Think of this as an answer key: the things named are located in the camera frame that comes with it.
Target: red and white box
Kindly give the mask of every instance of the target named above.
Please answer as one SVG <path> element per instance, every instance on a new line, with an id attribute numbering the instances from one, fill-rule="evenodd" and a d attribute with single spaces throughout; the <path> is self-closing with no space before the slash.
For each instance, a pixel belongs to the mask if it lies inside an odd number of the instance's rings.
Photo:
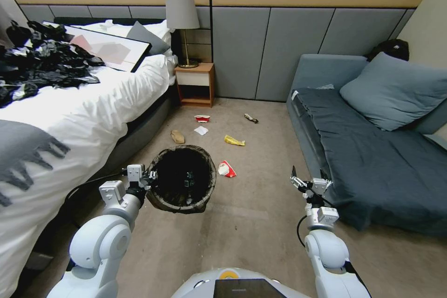
<path id="1" fill-rule="evenodd" d="M 197 122 L 208 122 L 211 118 L 209 115 L 195 115 Z"/>

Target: picture frame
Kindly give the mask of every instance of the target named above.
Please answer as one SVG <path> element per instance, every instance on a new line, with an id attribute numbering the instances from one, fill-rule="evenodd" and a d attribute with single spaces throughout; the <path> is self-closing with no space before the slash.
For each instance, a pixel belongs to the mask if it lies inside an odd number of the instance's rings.
<path id="1" fill-rule="evenodd" d="M 44 21 L 46 26 L 58 24 Z M 88 53 L 100 57 L 106 66 L 121 71 L 135 72 L 152 47 L 148 42 L 136 41 L 91 30 L 64 26 L 73 38 L 69 43 L 76 44 Z"/>

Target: black cable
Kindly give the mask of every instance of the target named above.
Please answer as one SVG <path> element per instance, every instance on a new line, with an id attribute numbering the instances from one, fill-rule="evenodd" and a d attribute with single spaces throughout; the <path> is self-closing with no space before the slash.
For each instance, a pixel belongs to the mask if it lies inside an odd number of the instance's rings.
<path id="1" fill-rule="evenodd" d="M 366 287 L 365 283 L 363 283 L 362 278 L 360 278 L 359 273 L 354 269 L 354 266 L 352 265 L 351 261 L 346 261 L 345 265 L 344 265 L 344 268 L 345 268 L 345 270 L 347 272 L 353 273 L 353 274 L 355 274 L 357 276 L 357 279 L 359 280 L 359 282 L 365 287 L 365 289 L 368 292 L 369 296 L 372 297 L 371 294 L 369 293 L 369 290 Z"/>
<path id="2" fill-rule="evenodd" d="M 91 184 L 91 183 L 94 183 L 94 182 L 97 182 L 97 181 L 102 180 L 102 179 L 105 179 L 105 178 L 111 178 L 111 177 L 115 177 L 115 176 L 118 176 L 118 175 L 121 175 L 121 174 L 122 174 L 121 172 L 118 172 L 118 173 L 115 173 L 115 174 L 113 174 L 113 175 L 108 175 L 108 176 L 99 177 L 99 178 L 96 178 L 96 179 L 92 179 L 92 180 L 86 181 L 85 183 L 76 186 L 74 189 L 72 189 L 72 190 L 67 194 L 67 196 L 65 197 L 64 203 L 65 203 L 68 199 L 70 199 L 71 196 L 72 196 L 73 194 L 75 194 L 81 187 L 86 186 L 86 185 Z"/>
<path id="3" fill-rule="evenodd" d="M 79 225 L 79 224 L 76 222 L 76 220 L 71 216 L 71 213 L 70 213 L 70 211 L 69 211 L 69 205 L 68 205 L 68 202 L 69 202 L 70 198 L 71 198 L 77 191 L 79 191 L 79 189 L 81 189 L 82 187 L 84 187 L 84 186 L 86 186 L 86 185 L 89 185 L 89 184 L 91 184 L 91 183 L 97 182 L 97 181 L 102 180 L 102 179 L 105 179 L 105 178 L 111 178 L 111 177 L 115 177 L 115 176 L 118 176 L 118 175 L 122 175 L 123 173 L 124 173 L 124 171 L 122 170 L 122 171 L 120 171 L 120 172 L 118 172 L 118 173 L 115 173 L 115 174 L 112 174 L 112 175 L 102 176 L 102 177 L 99 177 L 99 178 L 95 178 L 95 179 L 89 180 L 89 181 L 87 181 L 87 182 L 85 182 L 85 183 L 83 183 L 83 184 L 81 184 L 81 185 L 76 186 L 74 189 L 72 189 L 72 190 L 67 194 L 67 196 L 66 196 L 65 199 L 64 199 L 64 203 L 63 203 L 62 206 L 61 206 L 61 211 L 64 212 L 64 214 L 69 218 L 70 222 L 73 224 L 74 227 L 76 227 L 77 229 L 80 229 L 80 228 L 81 228 L 81 225 Z"/>
<path id="4" fill-rule="evenodd" d="M 329 200 L 324 199 L 321 195 L 314 193 L 315 196 L 317 196 L 318 198 L 320 198 L 322 201 L 328 203 L 329 205 L 331 205 L 333 208 L 336 208 L 335 205 L 333 203 L 331 203 Z"/>
<path id="5" fill-rule="evenodd" d="M 302 217 L 302 218 L 298 221 L 298 225 L 297 225 L 297 235 L 298 235 L 298 240 L 299 240 L 299 242 L 301 243 L 301 245 L 302 245 L 303 247 L 306 247 L 306 246 L 304 245 L 303 240 L 301 240 L 301 236 L 299 236 L 299 226 L 300 226 L 300 224 L 303 222 L 303 220 L 306 219 L 306 217 L 307 217 L 307 215 L 305 215 L 304 217 Z"/>

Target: table lamp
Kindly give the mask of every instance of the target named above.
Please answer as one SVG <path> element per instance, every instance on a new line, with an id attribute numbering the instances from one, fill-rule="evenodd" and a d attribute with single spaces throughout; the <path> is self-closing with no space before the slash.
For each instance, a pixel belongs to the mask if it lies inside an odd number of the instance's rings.
<path id="1" fill-rule="evenodd" d="M 178 66 L 181 68 L 197 67 L 199 63 L 190 60 L 188 57 L 188 41 L 186 40 L 185 30 L 200 27 L 194 0 L 166 0 L 166 20 L 168 28 L 183 29 L 185 36 L 186 59 L 183 64 L 179 63 Z"/>

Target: yellow wrapper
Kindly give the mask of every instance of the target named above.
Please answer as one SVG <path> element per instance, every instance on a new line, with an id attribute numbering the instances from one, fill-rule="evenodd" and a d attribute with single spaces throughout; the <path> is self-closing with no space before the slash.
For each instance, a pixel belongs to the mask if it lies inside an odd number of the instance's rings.
<path id="1" fill-rule="evenodd" d="M 224 138 L 225 142 L 229 143 L 229 144 L 235 144 L 235 145 L 240 145 L 240 146 L 245 146 L 245 141 L 238 141 L 235 140 L 234 138 L 232 138 L 231 136 L 225 135 Z"/>

